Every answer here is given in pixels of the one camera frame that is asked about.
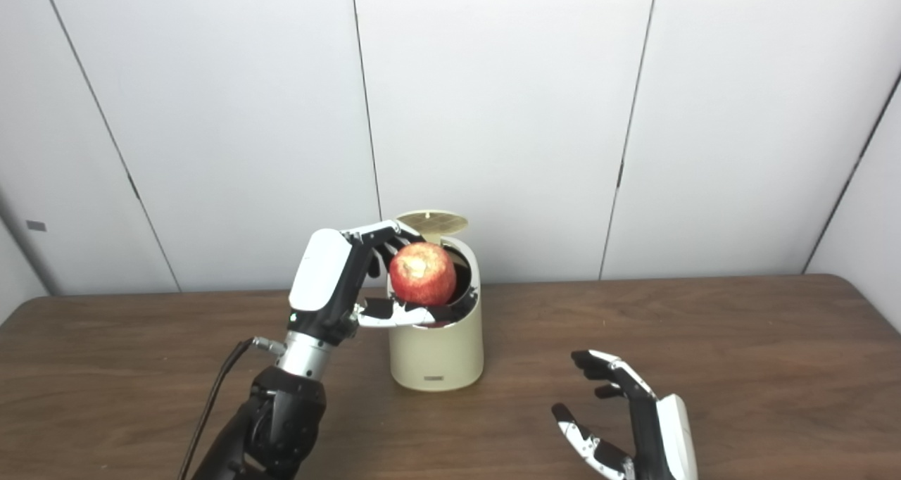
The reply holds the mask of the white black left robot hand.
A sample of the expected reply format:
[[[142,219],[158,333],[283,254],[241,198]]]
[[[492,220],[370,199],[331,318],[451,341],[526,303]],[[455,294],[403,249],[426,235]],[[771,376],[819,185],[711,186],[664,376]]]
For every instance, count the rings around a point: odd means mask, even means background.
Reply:
[[[357,303],[367,276],[389,268],[389,263],[399,259],[402,247],[424,240],[421,232],[400,220],[315,231],[289,293],[289,331],[338,346],[358,327],[462,322],[475,312],[480,297],[473,284],[456,301],[444,305],[425,305],[396,293],[364,305]]]

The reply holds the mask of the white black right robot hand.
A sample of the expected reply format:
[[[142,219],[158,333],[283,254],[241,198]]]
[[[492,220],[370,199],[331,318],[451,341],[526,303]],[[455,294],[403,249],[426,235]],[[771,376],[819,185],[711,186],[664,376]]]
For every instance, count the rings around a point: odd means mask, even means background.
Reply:
[[[561,434],[589,467],[605,479],[696,479],[698,465],[688,410],[682,397],[657,397],[650,385],[619,356],[576,350],[572,361],[588,380],[602,380],[598,399],[624,398],[635,454],[630,455],[577,422],[565,404],[551,408]]]

